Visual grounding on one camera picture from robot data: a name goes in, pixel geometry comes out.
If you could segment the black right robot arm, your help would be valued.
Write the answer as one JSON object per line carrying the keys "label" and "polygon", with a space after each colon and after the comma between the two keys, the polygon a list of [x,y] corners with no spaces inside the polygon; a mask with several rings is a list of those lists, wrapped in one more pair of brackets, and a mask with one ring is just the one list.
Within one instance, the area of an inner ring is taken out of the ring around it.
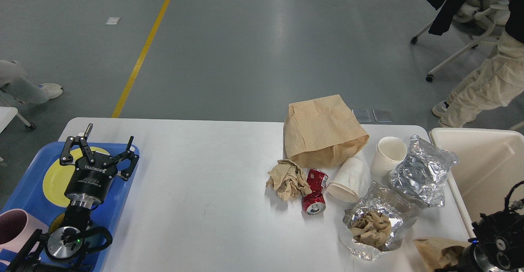
{"label": "black right robot arm", "polygon": [[516,183],[504,199],[502,211],[486,215],[472,223],[475,237],[462,251],[458,263],[438,268],[436,272],[522,272],[524,267],[523,199],[512,204],[513,192],[524,182]]}

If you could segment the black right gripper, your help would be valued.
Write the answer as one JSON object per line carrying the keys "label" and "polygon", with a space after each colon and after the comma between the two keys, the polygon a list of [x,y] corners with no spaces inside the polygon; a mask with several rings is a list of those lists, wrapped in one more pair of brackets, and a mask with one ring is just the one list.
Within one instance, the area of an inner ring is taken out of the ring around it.
{"label": "black right gripper", "polygon": [[456,265],[438,268],[435,272],[491,272],[492,264],[480,244],[467,247]]}

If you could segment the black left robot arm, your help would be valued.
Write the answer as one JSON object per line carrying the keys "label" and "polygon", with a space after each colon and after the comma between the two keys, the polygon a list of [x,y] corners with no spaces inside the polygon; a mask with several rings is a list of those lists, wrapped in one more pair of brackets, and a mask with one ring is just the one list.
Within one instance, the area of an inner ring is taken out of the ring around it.
{"label": "black left robot arm", "polygon": [[93,125],[38,151],[1,212],[2,272],[99,272],[139,152],[87,142]]}

